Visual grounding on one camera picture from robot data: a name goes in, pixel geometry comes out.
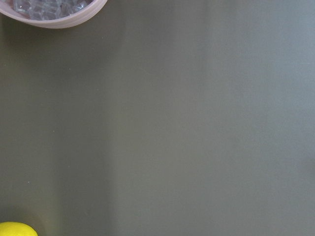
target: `gray table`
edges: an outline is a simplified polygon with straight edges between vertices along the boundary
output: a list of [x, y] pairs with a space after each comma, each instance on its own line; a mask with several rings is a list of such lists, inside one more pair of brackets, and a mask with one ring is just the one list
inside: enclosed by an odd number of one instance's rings
[[0, 221], [39, 236], [315, 234], [315, 2], [0, 17]]

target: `yellow ball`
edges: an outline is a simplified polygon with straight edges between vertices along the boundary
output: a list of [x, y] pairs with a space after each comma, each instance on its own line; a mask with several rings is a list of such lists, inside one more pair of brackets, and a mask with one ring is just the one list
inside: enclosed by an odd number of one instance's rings
[[32, 227], [18, 222], [0, 223], [0, 236], [38, 236]]

